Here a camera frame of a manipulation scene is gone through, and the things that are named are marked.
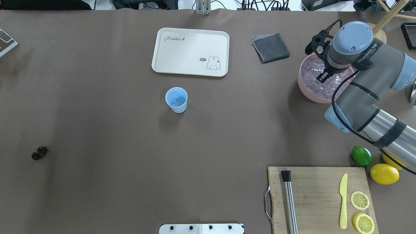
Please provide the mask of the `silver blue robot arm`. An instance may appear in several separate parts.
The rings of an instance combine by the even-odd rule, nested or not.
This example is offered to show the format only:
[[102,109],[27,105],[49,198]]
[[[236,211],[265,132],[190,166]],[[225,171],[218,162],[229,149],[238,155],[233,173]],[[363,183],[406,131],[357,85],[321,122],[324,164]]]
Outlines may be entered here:
[[415,129],[379,108],[376,103],[388,89],[400,90],[415,80],[415,60],[373,37],[364,22],[333,25],[313,36],[307,55],[315,53],[324,62],[321,83],[348,68],[354,79],[339,97],[332,97],[325,112],[327,121],[378,148],[400,167],[415,174]]

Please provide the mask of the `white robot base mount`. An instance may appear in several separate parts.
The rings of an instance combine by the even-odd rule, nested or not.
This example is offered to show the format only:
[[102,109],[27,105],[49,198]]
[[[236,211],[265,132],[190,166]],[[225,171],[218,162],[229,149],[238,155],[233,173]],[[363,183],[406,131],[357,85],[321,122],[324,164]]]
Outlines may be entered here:
[[159,228],[159,234],[244,234],[244,224],[208,223],[208,224],[165,224]]

